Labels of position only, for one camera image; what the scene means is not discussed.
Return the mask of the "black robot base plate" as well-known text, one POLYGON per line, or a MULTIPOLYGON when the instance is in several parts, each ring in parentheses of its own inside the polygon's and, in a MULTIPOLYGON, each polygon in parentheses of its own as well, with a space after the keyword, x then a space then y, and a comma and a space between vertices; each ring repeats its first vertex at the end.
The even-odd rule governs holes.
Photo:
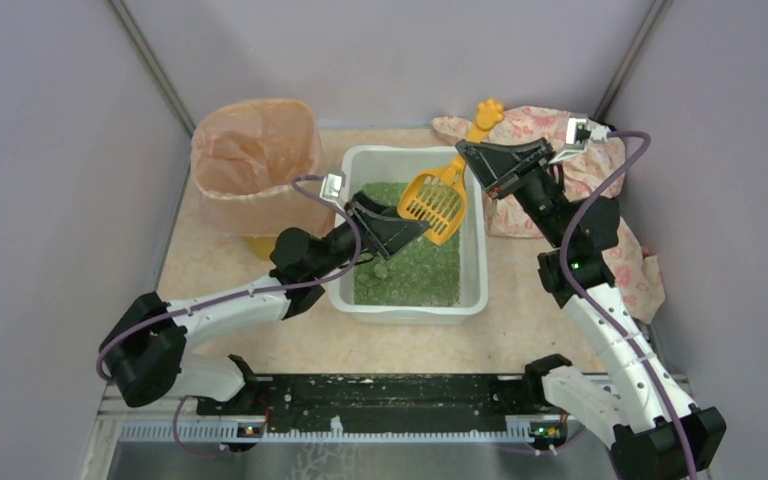
POLYGON ((262 416, 271 433, 490 433, 559 441, 574 432, 557 407, 539 406, 519 375, 275 374, 234 398, 197 401, 202 416, 262 416))

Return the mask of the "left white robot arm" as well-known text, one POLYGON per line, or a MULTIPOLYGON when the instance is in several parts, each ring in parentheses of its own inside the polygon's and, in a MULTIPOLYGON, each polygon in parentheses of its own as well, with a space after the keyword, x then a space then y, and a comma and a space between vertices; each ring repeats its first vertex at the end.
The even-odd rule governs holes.
POLYGON ((155 292, 138 296, 99 346, 99 376, 115 385, 131 408, 167 395, 252 399, 257 377, 241 357, 204 357, 193 349, 307 312, 325 284, 349 273, 361 254, 389 259, 429 228, 364 193, 336 212, 342 223, 323 237, 297 227, 282 231, 270 254, 272 269, 243 287, 170 302, 155 292))

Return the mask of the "yellow plastic litter scoop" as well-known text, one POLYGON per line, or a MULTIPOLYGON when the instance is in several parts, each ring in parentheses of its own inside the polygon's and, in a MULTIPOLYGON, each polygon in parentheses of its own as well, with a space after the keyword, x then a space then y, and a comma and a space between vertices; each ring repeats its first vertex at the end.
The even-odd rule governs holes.
MULTIPOLYGON (((480 143, 503 119, 503 104, 486 99, 477 106, 465 140, 480 143)), ((444 244, 457 232, 468 206, 465 170, 466 161, 456 154, 447 165, 422 171, 404 190, 397 213, 403 219, 427 222, 425 237, 444 244)))

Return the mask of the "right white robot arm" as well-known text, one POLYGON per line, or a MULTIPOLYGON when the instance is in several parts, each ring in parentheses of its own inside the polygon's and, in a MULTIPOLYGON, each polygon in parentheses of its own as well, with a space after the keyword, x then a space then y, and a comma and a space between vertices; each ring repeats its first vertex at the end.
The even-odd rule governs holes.
POLYGON ((544 289, 584 332, 614 388, 606 391, 559 354, 529 364, 534 401, 572 415, 609 451, 621 479, 694 479, 726 431, 714 407, 701 408, 660 362, 628 311, 603 254, 618 242, 616 200, 598 187, 570 201, 549 174, 545 140, 517 146, 460 141, 482 189, 513 197, 551 244, 539 256, 544 289))

